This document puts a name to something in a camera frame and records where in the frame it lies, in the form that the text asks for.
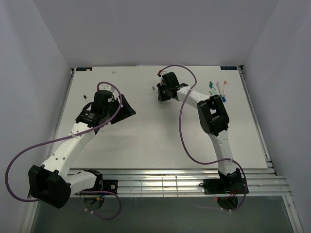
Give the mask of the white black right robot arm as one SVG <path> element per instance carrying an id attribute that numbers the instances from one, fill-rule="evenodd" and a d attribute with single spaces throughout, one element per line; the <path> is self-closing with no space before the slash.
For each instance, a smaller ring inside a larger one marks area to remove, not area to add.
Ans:
<path id="1" fill-rule="evenodd" d="M 205 193 L 244 193 L 245 176 L 241 166 L 234 160 L 228 140 L 229 117 L 219 95 L 204 95 L 180 83 L 173 72 L 158 73 L 156 85 L 159 101 L 175 99 L 182 105 L 188 104 L 198 112 L 202 130 L 210 137 L 216 153 L 219 178 L 203 182 Z"/>

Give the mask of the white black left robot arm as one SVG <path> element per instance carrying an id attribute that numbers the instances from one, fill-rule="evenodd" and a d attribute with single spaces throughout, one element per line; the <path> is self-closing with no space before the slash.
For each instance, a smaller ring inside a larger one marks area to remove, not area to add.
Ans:
<path id="1" fill-rule="evenodd" d="M 75 175 L 68 172 L 87 143 L 99 132 L 101 125 L 115 124 L 135 115 L 123 94 L 116 97 L 110 90 L 98 90 L 87 103 L 71 130 L 71 136 L 41 166 L 33 165 L 29 172 L 30 194 L 53 207 L 63 207 L 70 196 L 83 191 L 98 194 L 103 189 L 103 176 L 94 169 Z"/>

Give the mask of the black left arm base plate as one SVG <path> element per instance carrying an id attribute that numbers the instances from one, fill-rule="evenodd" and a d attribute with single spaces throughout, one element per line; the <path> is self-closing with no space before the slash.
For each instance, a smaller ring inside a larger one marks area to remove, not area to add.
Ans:
<path id="1" fill-rule="evenodd" d="M 93 189 L 82 190 L 76 195 L 105 195 L 106 193 L 118 193 L 119 181 L 115 179 L 102 180 L 99 183 L 99 187 Z"/>

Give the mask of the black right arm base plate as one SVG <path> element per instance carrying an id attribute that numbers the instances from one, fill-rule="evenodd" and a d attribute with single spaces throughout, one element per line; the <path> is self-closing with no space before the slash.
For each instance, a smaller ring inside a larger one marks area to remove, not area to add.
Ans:
<path id="1" fill-rule="evenodd" d="M 245 188 L 244 180 L 240 180 L 233 184 L 225 184 L 221 179 L 204 179 L 199 187 L 204 189 L 205 194 L 246 194 L 249 193 Z"/>

